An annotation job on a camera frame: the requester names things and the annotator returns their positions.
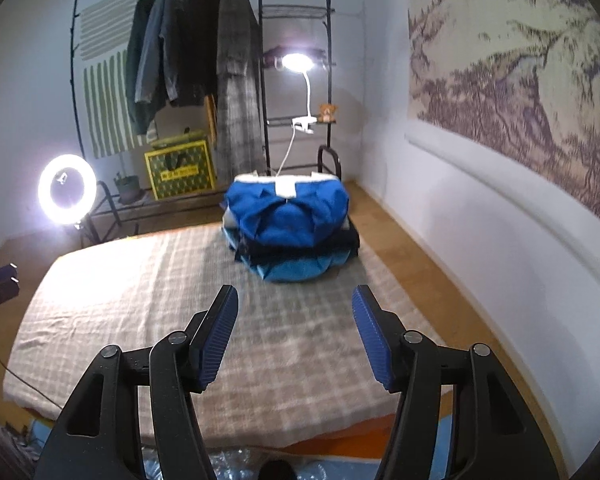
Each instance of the gray coat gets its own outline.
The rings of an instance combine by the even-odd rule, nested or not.
[[[266,170],[260,121],[260,26],[249,0],[220,0],[218,15],[218,181]]]

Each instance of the potted plant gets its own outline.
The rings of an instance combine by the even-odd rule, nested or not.
[[[140,178],[137,175],[122,176],[118,172],[113,182],[118,188],[121,204],[131,204],[140,200],[144,195],[144,190],[140,188]]]

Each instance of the white wall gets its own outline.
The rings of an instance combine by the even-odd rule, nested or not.
[[[78,10],[100,0],[79,0]],[[340,123],[333,128],[333,143],[340,150],[344,170],[352,175],[358,167],[358,146],[363,100],[362,20],[354,16],[363,0],[334,0],[342,13],[333,19],[334,99],[341,106]],[[265,3],[323,5],[324,0],[265,0]],[[0,245],[5,238],[49,227],[38,205],[36,184],[40,172],[54,156],[79,153],[69,86],[69,27],[73,0],[5,0],[0,6]],[[267,22],[266,48],[280,38],[302,37],[317,46],[326,45],[319,22]],[[87,152],[98,178],[113,186],[120,170],[117,156],[93,159],[88,123],[81,93],[80,59],[76,61],[77,99]],[[326,101],[326,78],[312,72],[314,102]],[[294,74],[268,73],[269,114],[303,113],[304,79]],[[182,116],[171,121],[182,127]],[[315,160],[324,126],[315,139],[298,136],[288,164]],[[272,165],[286,151],[290,130],[272,131]],[[142,151],[124,154],[129,173],[145,176]]]
[[[502,339],[573,472],[600,438],[600,265],[586,265],[587,257],[600,262],[600,221],[519,164],[407,120],[408,1],[367,0],[367,8],[370,117],[362,185],[427,248]],[[563,243],[561,233],[578,243]]]

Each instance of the power cord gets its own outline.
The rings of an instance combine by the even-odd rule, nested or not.
[[[289,147],[286,149],[286,153],[285,153],[285,158],[282,159],[282,164],[280,164],[280,167],[278,168],[278,172],[276,173],[276,176],[278,176],[280,174],[280,172],[282,171],[282,169],[284,168],[284,165],[286,163],[286,160],[289,157],[289,153],[291,153],[291,147],[294,145],[294,139],[296,138],[296,124],[299,124],[301,128],[303,128],[303,131],[305,131],[306,133],[311,133],[311,131],[307,131],[309,128],[309,123],[308,120],[310,119],[314,119],[315,122],[315,118],[311,117],[311,84],[309,83],[309,76],[307,75],[306,72],[302,72],[302,75],[304,76],[304,81],[306,82],[306,117],[297,117],[295,118],[292,123],[291,123],[291,130],[292,130],[292,135],[291,135],[291,141],[289,142]],[[307,120],[306,124],[302,124],[301,121],[299,120]]]
[[[51,402],[56,408],[59,408],[60,410],[62,410],[62,406],[60,406],[60,404],[58,404],[57,402],[53,402],[51,399],[49,399],[49,397],[47,397],[44,393],[42,393],[39,389],[37,389],[35,386],[32,386],[31,384],[27,383],[27,381],[25,381],[22,377],[20,377],[18,374],[12,372],[11,370],[9,370],[9,367],[4,364],[4,362],[2,362],[2,359],[0,359],[0,365],[2,366],[2,368],[4,368],[8,373],[10,373],[12,376],[14,376],[17,380],[19,380],[21,383],[26,384],[29,388],[31,388],[33,391],[35,391],[36,393],[40,394],[41,396],[43,396],[46,400],[48,400],[49,402]]]

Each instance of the checkered bedsheet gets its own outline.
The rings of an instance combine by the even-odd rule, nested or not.
[[[351,294],[360,283],[406,327],[442,344],[364,242],[359,258],[319,280],[266,283],[234,262],[213,224],[61,257],[29,305],[10,369],[62,406],[103,346],[144,348],[184,329],[224,283],[238,290],[238,318],[218,378],[193,395],[209,447],[283,447],[395,411],[398,396],[375,381],[353,321]],[[150,442],[149,391],[140,390],[140,429]],[[59,415],[10,374],[4,395],[49,418]]]

